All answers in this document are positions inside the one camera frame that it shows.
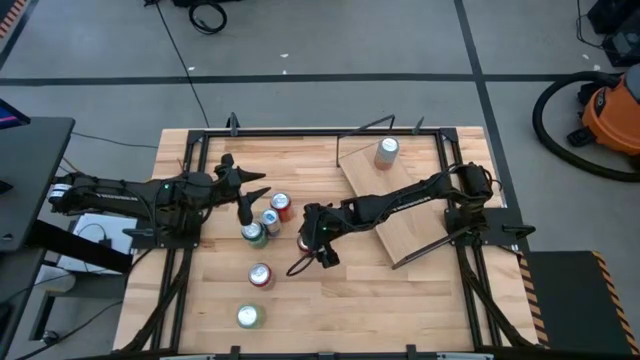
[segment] orange and black striped tape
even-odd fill
[[[524,258],[521,252],[518,252],[518,262],[520,263],[520,275],[522,275],[522,283],[524,284],[524,290],[527,293],[527,300],[529,301],[529,309],[531,310],[531,316],[533,317],[533,325],[536,328],[536,335],[538,336],[538,342],[545,348],[549,348],[549,337],[544,328],[544,321],[542,321],[542,311],[538,306],[538,297],[533,287],[533,280],[531,279],[531,272],[529,271],[529,263]]]
[[[22,9],[24,9],[26,3],[27,0],[16,0],[13,3],[13,6],[9,9],[7,16],[5,16],[4,20],[0,23],[0,39],[7,36],[9,29],[11,29],[13,23],[18,19],[18,16],[20,16],[20,13],[22,12]]]
[[[598,260],[598,265],[600,265],[600,270],[602,271],[602,277],[604,281],[607,283],[607,289],[609,289],[609,295],[611,295],[611,301],[616,306],[616,312],[618,313],[618,319],[620,320],[620,326],[622,330],[624,330],[625,335],[627,336],[627,342],[629,343],[629,347],[631,348],[631,353],[633,355],[640,355],[640,350],[638,349],[638,343],[636,339],[633,337],[633,332],[631,331],[631,326],[629,325],[629,320],[624,315],[624,310],[622,310],[622,304],[620,304],[620,298],[616,293],[616,288],[613,286],[613,279],[609,274],[609,270],[607,269],[607,264],[604,262],[604,258],[602,254],[597,251],[593,251],[593,256]]]

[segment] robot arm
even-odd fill
[[[233,168],[233,164],[231,154],[223,155],[214,170],[216,180],[200,172],[146,183],[67,174],[54,179],[49,203],[53,212],[63,214],[101,210],[151,222],[154,238],[158,233],[176,239],[198,234],[214,207],[231,202],[238,203],[238,218],[248,225],[253,220],[251,204],[270,188],[243,195],[243,183],[265,174]]]
[[[452,174],[460,176],[464,191],[453,187]],[[493,196],[492,181],[487,170],[470,163],[451,167],[387,195],[367,195],[343,200],[339,208],[333,208],[332,204],[307,204],[299,233],[310,254],[324,268],[328,268],[340,263],[338,254],[331,247],[331,241],[351,232],[371,230],[392,214],[431,200],[446,199],[460,204],[461,225],[468,226],[469,229],[481,229],[486,226],[482,214],[484,203]]]

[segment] computer monitor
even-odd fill
[[[26,115],[0,99],[0,129],[7,129],[31,123]]]

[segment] black hose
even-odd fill
[[[220,24],[220,26],[212,28],[212,27],[209,27],[201,19],[198,19],[198,17],[195,16],[194,13],[196,9],[200,6],[211,6],[217,12],[219,12],[220,15],[222,15],[222,23]],[[191,22],[191,25],[193,25],[193,27],[196,28],[196,30],[198,30],[199,32],[205,35],[213,35],[220,32],[222,29],[224,29],[227,26],[227,13],[224,11],[222,6],[218,5],[213,0],[199,0],[194,2],[193,5],[189,7],[189,21]]]
[[[569,75],[566,78],[551,84],[551,86],[549,86],[542,95],[540,95],[536,105],[533,107],[533,130],[535,130],[538,140],[540,140],[542,145],[549,149],[553,154],[586,172],[611,180],[640,182],[640,173],[630,173],[609,169],[587,161],[560,146],[560,144],[553,140],[551,136],[549,136],[549,133],[547,133],[547,130],[544,128],[544,124],[542,123],[542,112],[544,111],[544,107],[547,105],[547,102],[558,90],[579,81],[590,81],[599,86],[613,88],[618,85],[620,78],[615,75],[597,71],[582,71]]]

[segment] wooden table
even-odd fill
[[[457,128],[465,162],[473,161],[493,173],[483,129]],[[156,158],[154,178],[179,174],[188,130],[165,130]],[[377,141],[358,136],[341,141],[341,155]],[[416,179],[440,171],[432,137],[399,138],[400,158]],[[296,217],[263,250],[248,246],[240,234],[236,205],[214,210],[203,226],[194,252],[182,327],[180,353],[228,353],[240,345],[243,353],[404,352],[472,350],[469,324],[455,249],[444,246],[398,270],[375,231],[353,233],[334,241],[341,265],[322,269],[317,262],[301,275],[286,270],[300,256],[295,240],[306,203],[337,204],[354,196],[342,170],[335,166],[335,136],[215,138],[209,145],[206,171],[213,172],[220,156],[230,152],[236,165],[266,178],[243,185],[243,191],[271,186],[293,198]],[[453,158],[449,152],[449,163]],[[193,159],[195,169],[198,156]],[[255,214],[269,196],[253,206]],[[432,202],[438,213],[444,201]],[[499,192],[488,206],[501,206]],[[527,296],[514,255],[486,247],[485,261],[493,297],[512,324],[537,342]],[[114,348],[128,343],[153,310],[161,282],[165,250],[154,250],[129,278]],[[265,262],[276,274],[275,288],[260,291],[247,282],[247,271]],[[242,303],[266,308],[260,330],[236,325]],[[483,340],[489,343],[484,310],[476,297]],[[165,318],[163,345],[168,345],[172,310]]]

